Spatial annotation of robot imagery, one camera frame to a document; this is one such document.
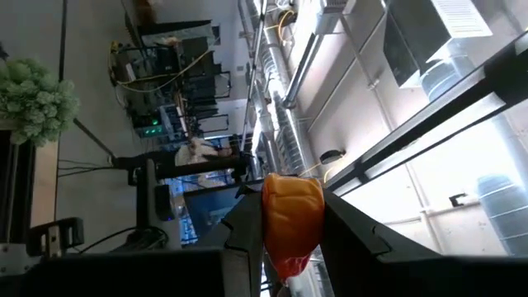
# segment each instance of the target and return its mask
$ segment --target orange bell pepper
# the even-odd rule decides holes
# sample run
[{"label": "orange bell pepper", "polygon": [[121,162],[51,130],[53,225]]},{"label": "orange bell pepper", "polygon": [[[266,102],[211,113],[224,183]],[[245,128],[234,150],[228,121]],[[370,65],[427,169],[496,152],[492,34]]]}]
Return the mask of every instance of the orange bell pepper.
[{"label": "orange bell pepper", "polygon": [[264,245],[280,279],[299,275],[323,236],[321,185],[273,173],[262,186],[262,213]]}]

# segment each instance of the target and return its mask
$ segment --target potted plant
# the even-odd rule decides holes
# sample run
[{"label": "potted plant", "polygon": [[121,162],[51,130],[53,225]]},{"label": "potted plant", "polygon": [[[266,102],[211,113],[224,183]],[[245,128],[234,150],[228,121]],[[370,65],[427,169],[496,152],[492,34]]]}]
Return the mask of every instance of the potted plant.
[{"label": "potted plant", "polygon": [[33,59],[0,64],[0,130],[12,130],[11,142],[44,146],[57,141],[78,113],[73,83],[59,80]]}]

